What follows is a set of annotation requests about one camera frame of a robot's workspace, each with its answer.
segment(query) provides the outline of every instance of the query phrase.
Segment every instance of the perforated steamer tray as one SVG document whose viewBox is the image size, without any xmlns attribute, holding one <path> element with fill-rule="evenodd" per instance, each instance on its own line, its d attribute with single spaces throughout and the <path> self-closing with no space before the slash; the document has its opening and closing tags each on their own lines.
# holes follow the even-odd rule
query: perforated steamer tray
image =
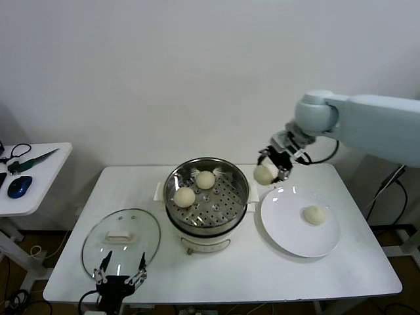
<svg viewBox="0 0 420 315">
<path fill-rule="evenodd" d="M 202 190 L 196 186 L 200 171 L 215 175 L 215 185 Z M 196 193 L 196 202 L 189 208 L 177 207 L 174 193 L 181 187 L 190 187 Z M 163 187 L 168 217 L 182 232 L 201 238 L 212 238 L 235 228 L 247 210 L 249 186 L 245 175 L 233 164 L 214 157 L 187 161 L 177 167 Z"/>
</svg>

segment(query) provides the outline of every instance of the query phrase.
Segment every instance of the blue mouse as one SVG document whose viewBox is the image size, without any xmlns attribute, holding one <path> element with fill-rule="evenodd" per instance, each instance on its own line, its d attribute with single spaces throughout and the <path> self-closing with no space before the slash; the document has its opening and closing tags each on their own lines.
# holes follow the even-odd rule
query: blue mouse
<svg viewBox="0 0 420 315">
<path fill-rule="evenodd" d="M 29 186 L 31 186 L 31 183 L 31 176 L 21 176 L 16 178 L 11 182 L 9 189 L 7 190 L 7 195 L 13 199 L 22 197 L 28 190 Z"/>
</svg>

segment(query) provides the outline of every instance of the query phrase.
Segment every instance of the glass lid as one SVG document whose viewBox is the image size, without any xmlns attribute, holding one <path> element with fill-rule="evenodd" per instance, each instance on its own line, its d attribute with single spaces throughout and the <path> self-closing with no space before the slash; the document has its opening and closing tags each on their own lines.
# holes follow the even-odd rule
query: glass lid
<svg viewBox="0 0 420 315">
<path fill-rule="evenodd" d="M 85 271 L 90 277 L 95 268 L 112 251 L 106 274 L 133 276 L 143 253 L 146 266 L 153 260 L 160 243 L 156 218 L 141 209 L 127 209 L 104 217 L 86 237 L 81 253 Z"/>
</svg>

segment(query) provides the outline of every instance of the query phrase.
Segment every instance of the white table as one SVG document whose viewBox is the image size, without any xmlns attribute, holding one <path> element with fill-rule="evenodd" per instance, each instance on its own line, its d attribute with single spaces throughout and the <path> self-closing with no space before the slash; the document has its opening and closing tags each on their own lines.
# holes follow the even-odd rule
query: white table
<svg viewBox="0 0 420 315">
<path fill-rule="evenodd" d="M 264 233 L 258 210 L 245 215 L 234 241 L 224 251 L 188 256 L 174 237 L 164 205 L 153 201 L 156 184 L 173 169 L 103 170 L 44 290 L 46 300 L 76 303 L 84 292 L 95 289 L 81 265 L 83 241 L 100 219 L 132 207 L 156 216 L 162 239 L 148 267 L 148 279 L 135 294 L 125 298 L 128 304 L 321 300 L 402 290 L 398 276 L 331 165 L 296 165 L 290 179 L 281 184 L 316 191 L 335 208 L 341 239 L 331 254 L 320 259 L 296 257 L 278 248 Z M 240 165 L 240 169 L 252 179 L 254 165 Z M 260 196 L 269 189 L 258 185 Z M 93 295 L 86 301 L 93 303 L 95 299 Z"/>
<path fill-rule="evenodd" d="M 42 163 L 37 164 L 22 173 L 22 176 L 32 176 L 33 181 L 28 191 L 21 198 L 12 199 L 7 195 L 7 188 L 10 183 L 21 175 L 10 176 L 7 172 L 6 165 L 0 164 L 0 173 L 8 173 L 7 178 L 0 188 L 0 229 L 9 235 L 6 236 L 0 231 L 0 251 L 3 255 L 8 256 L 15 263 L 28 271 L 21 287 L 22 289 L 27 290 L 30 290 L 34 281 L 48 279 L 52 269 L 48 270 L 42 266 L 42 257 L 45 256 L 46 253 L 42 253 L 37 256 L 37 259 L 34 259 L 14 243 L 14 241 L 21 241 L 23 235 L 21 235 L 6 218 L 30 215 L 37 210 L 72 151 L 72 145 L 67 142 L 31 144 L 31 146 L 31 151 L 19 158 L 20 163 L 41 156 L 54 149 L 59 148 L 59 150 Z M 13 147 L 14 146 L 6 146 L 2 157 L 9 157 Z"/>
</svg>

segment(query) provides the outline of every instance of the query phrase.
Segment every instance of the knife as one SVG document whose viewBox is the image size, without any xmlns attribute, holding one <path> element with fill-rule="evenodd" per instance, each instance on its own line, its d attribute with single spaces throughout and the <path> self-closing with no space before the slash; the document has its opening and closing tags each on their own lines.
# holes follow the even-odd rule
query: knife
<svg viewBox="0 0 420 315">
<path fill-rule="evenodd" d="M 55 153 L 58 150 L 55 149 L 53 151 L 50 151 L 46 154 L 43 154 L 42 156 L 35 157 L 33 159 L 29 159 L 25 161 L 24 163 L 19 163 L 18 161 L 13 162 L 10 164 L 7 169 L 10 172 L 11 175 L 15 175 L 24 171 L 27 171 L 28 169 L 31 169 L 35 165 L 45 161 L 51 154 Z"/>
</svg>

